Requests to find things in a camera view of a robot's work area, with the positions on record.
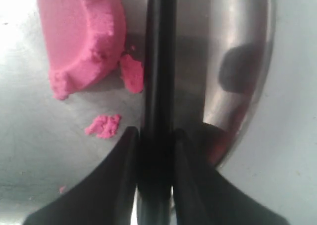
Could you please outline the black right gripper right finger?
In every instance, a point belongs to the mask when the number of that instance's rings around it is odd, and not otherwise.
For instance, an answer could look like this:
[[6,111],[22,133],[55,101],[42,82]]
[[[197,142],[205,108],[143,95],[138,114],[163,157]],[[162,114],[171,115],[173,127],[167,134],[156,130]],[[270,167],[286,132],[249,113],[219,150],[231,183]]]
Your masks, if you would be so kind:
[[179,225],[286,225],[226,180],[183,130],[176,130],[173,197]]

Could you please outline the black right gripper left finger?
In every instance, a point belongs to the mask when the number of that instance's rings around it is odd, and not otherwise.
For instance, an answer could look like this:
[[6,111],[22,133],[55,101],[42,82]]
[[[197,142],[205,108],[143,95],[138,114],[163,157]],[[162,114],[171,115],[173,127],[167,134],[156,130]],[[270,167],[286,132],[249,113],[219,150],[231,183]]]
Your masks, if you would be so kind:
[[79,184],[29,215],[26,225],[129,225],[136,189],[139,132],[128,127],[108,156]]

